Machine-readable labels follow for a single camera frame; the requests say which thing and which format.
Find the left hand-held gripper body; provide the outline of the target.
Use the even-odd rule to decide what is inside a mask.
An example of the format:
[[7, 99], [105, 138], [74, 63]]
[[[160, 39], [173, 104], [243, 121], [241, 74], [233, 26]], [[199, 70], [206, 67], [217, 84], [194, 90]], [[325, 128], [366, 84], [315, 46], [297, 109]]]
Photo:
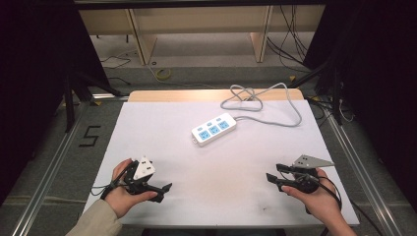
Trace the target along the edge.
[[147, 191], [156, 192], [157, 188], [148, 184], [148, 180], [154, 173], [155, 167], [146, 157], [130, 163], [123, 179], [128, 193], [138, 195]]

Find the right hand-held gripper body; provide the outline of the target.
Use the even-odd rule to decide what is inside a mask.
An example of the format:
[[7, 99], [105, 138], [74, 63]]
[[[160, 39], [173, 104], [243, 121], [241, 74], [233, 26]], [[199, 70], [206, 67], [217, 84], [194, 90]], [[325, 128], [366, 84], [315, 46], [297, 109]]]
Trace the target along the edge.
[[290, 173], [296, 184], [295, 188], [307, 194], [315, 192], [319, 188], [317, 169], [329, 166], [334, 166], [334, 162], [302, 154], [290, 166]]

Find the person's right hand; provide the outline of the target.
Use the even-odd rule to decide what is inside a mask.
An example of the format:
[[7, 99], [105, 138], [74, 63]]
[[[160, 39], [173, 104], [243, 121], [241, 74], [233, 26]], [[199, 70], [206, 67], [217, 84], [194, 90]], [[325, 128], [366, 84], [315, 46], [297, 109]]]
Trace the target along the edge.
[[301, 201], [308, 211], [321, 221], [329, 231], [332, 231], [337, 224], [343, 221], [337, 200], [321, 187], [311, 194], [300, 192], [289, 186], [283, 186], [282, 191]]

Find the person's left hand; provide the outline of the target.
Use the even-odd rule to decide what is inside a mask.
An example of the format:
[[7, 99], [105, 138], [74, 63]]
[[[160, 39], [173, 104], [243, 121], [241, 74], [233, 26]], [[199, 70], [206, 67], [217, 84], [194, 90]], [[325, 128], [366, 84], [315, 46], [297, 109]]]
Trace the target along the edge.
[[[131, 158], [121, 161], [114, 167], [111, 180], [118, 179], [119, 175], [124, 173], [124, 169], [132, 162], [133, 160]], [[151, 200], [156, 196], [157, 192], [153, 191], [147, 191], [139, 195], [130, 195], [124, 187], [119, 186], [111, 190], [104, 200], [114, 210], [117, 217], [121, 218], [136, 204]]]

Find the white table cover sheet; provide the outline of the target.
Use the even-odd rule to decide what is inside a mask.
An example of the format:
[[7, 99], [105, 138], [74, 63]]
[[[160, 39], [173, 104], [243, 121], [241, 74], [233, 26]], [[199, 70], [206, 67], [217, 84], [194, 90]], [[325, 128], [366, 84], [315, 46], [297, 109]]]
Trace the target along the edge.
[[298, 200], [267, 179], [279, 163], [300, 155], [329, 159], [327, 146], [305, 100], [272, 100], [262, 111], [245, 102], [232, 113], [235, 130], [200, 147], [197, 126], [222, 114], [218, 102], [126, 102], [95, 178], [109, 183], [127, 158], [153, 162], [151, 185], [169, 185], [161, 203], [134, 206], [122, 222], [148, 228], [282, 228], [317, 220]]

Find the white power strip blue sockets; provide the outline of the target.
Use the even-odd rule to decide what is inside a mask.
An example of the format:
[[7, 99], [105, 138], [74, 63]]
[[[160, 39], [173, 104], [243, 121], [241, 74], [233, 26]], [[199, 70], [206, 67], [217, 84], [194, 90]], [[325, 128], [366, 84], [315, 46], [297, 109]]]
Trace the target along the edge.
[[193, 128], [192, 141], [199, 147], [204, 147], [232, 132], [236, 125], [237, 121], [229, 113], [223, 113]]

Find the black metal stand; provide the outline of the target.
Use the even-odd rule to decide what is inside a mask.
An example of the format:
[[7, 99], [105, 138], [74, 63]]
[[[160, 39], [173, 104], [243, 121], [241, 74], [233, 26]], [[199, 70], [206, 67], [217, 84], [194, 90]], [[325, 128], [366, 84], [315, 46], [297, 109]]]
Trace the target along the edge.
[[73, 128], [76, 121], [73, 92], [78, 96], [80, 101], [92, 100], [92, 93], [89, 90], [89, 86], [103, 89], [116, 97], [128, 96], [126, 92], [112, 88], [109, 83], [105, 83], [79, 71], [69, 73], [63, 80], [63, 85], [67, 118], [66, 133]]
[[336, 66], [333, 63], [325, 62], [307, 75], [301, 77], [300, 79], [296, 79], [288, 87], [290, 89], [296, 89], [314, 78], [318, 79], [315, 85], [316, 95], [325, 95], [330, 92], [331, 114], [337, 124], [341, 125], [341, 112], [339, 110], [339, 100], [341, 99], [341, 80], [339, 78]]

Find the black curtain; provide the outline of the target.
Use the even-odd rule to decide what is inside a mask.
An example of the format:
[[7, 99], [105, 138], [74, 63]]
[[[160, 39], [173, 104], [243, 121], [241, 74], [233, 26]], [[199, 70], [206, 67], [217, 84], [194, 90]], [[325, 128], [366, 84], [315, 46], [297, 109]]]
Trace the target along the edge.
[[417, 0], [323, 0], [306, 64], [325, 62], [352, 16], [337, 62], [342, 93], [379, 158], [417, 208]]
[[75, 0], [0, 0], [0, 206], [78, 74], [108, 83]]

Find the aluminium floor rail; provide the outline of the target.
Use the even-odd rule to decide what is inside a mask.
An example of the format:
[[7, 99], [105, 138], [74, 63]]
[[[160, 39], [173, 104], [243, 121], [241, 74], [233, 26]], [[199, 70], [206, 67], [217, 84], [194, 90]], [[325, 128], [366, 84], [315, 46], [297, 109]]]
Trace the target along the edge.
[[364, 164], [360, 159], [360, 156], [352, 145], [344, 128], [337, 123], [329, 111], [324, 111], [324, 113], [328, 117], [327, 121], [329, 122], [333, 132], [341, 144], [346, 158], [351, 168], [353, 169], [353, 172], [355, 173], [355, 176], [357, 177], [365, 195], [367, 196], [368, 201], [370, 202], [370, 205], [372, 206], [384, 232], [387, 236], [403, 236], [399, 225], [394, 219], [393, 213], [388, 207], [387, 202], [372, 180], [371, 175], [367, 172]]
[[79, 107], [75, 109], [76, 118], [72, 127], [65, 133], [58, 149], [55, 151], [47, 169], [45, 170], [34, 194], [30, 197], [25, 210], [20, 216], [17, 225], [14, 228], [12, 236], [27, 236], [34, 220], [43, 204], [46, 194], [48, 193], [61, 164], [69, 150], [69, 147], [80, 127], [83, 115], [88, 109], [86, 102], [81, 102]]

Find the beige wooden desk frame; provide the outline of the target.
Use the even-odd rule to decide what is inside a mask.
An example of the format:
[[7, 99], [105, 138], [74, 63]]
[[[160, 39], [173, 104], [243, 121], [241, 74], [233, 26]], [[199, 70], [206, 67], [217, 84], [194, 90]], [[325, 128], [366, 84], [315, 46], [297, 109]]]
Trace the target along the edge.
[[270, 32], [286, 30], [291, 20], [299, 31], [315, 31], [324, 10], [323, 5], [269, 5], [82, 10], [80, 14], [90, 35], [130, 35], [146, 65], [160, 34], [214, 32], [247, 32], [255, 60], [261, 63]]

